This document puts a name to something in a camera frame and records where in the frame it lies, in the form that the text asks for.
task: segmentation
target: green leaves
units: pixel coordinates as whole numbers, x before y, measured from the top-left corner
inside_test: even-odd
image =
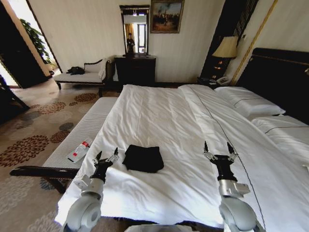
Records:
[[[37,49],[38,53],[40,54],[44,63],[45,64],[51,63],[50,57],[45,50],[45,46],[44,46],[45,43],[43,42],[43,40],[40,39],[40,36],[42,36],[42,34],[39,31],[37,31],[36,29],[34,29],[33,27],[31,27],[31,24],[29,22],[27,22],[26,20],[20,19],[20,21],[21,21],[22,25],[24,26],[27,34],[29,35],[31,41],[33,42],[35,48]]]

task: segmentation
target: chaise lounge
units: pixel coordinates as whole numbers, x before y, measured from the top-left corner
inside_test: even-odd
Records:
[[[108,59],[100,59],[94,63],[84,63],[84,74],[71,75],[70,73],[62,73],[54,76],[59,89],[61,83],[96,85],[99,86],[99,96],[102,97],[102,89],[109,83],[113,82],[115,74],[115,62],[113,57]]]

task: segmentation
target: picture frame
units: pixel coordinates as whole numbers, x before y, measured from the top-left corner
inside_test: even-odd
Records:
[[[184,0],[151,0],[151,33],[179,33]]]

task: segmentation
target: cushion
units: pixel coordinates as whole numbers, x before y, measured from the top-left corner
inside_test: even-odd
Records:
[[[285,113],[279,106],[243,87],[218,87],[215,91],[244,117]]]
[[[86,73],[98,73],[101,70],[103,60],[97,64],[85,64],[85,72]]]
[[[82,75],[70,75],[67,73],[62,73],[57,76],[54,76],[55,81],[70,81],[70,82],[95,82],[102,83],[98,73],[95,72],[86,72]]]
[[[100,79],[103,81],[106,77],[106,62],[107,62],[107,59],[103,59],[100,64],[101,64],[101,68],[100,68],[100,71],[98,73]]]

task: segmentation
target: black bag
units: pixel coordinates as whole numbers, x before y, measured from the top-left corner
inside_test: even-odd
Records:
[[[71,73],[71,75],[81,75],[81,74],[84,74],[85,71],[84,71],[84,69],[82,69],[81,67],[76,66],[76,67],[70,68],[70,69],[67,71],[67,73]]]

